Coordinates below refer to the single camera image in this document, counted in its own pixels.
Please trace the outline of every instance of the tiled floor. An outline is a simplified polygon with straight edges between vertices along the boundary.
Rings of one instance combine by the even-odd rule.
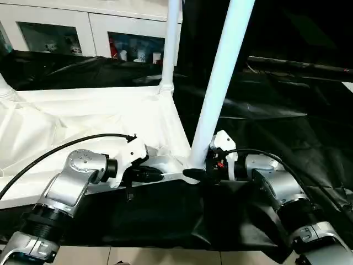
[[[284,263],[294,265],[292,254]],[[276,265],[262,252],[211,252],[159,248],[61,247],[54,265]]]

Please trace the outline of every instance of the red object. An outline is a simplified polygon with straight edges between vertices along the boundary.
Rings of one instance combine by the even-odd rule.
[[[110,55],[112,58],[117,59],[117,49],[114,46],[114,42],[112,38],[109,38],[109,46],[110,46]]]

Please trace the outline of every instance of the black cloth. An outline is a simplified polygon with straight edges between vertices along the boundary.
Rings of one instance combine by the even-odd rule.
[[[0,72],[21,91],[150,86],[159,80],[147,77],[161,69],[102,57],[14,52],[0,63]],[[207,83],[177,73],[173,97],[191,144]],[[353,94],[339,82],[239,73],[232,78],[217,124],[237,147],[268,151],[291,165],[351,248],[352,224],[306,174],[319,180],[353,219],[352,100]],[[278,217],[252,183],[173,181],[134,192],[129,203],[123,190],[85,197],[62,244],[262,250],[277,262],[291,252]],[[0,211],[2,241],[30,209]]]

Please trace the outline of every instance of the metal bar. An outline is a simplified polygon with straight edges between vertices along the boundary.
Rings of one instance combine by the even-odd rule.
[[[174,58],[178,36],[180,0],[168,1],[167,34],[164,43],[164,57],[160,92],[173,91]]]
[[[204,168],[223,101],[232,78],[255,0],[231,0],[223,26],[188,166]]]

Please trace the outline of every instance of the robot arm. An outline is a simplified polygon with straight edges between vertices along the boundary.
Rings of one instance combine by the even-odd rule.
[[[219,152],[220,149],[222,151],[232,149],[226,144],[229,142],[227,139],[230,137],[224,131],[217,133],[213,138],[210,145],[213,150],[212,158],[218,158],[218,162],[213,161],[207,171],[210,171],[210,168],[213,171],[233,168],[229,166],[229,159],[228,165],[224,163],[224,155]],[[249,154],[242,167],[246,170],[248,179],[256,182],[270,198],[273,209],[290,235],[290,244],[300,255],[297,264],[353,264],[353,253],[350,248],[325,220],[322,210],[315,206],[281,163],[265,155]]]
[[[112,187],[117,187],[125,169],[146,158],[146,147],[138,139],[131,141],[117,160],[84,149],[71,152],[62,172],[50,181],[20,231],[12,235],[0,253],[0,265],[53,262],[60,248],[59,240],[88,185],[110,181]]]

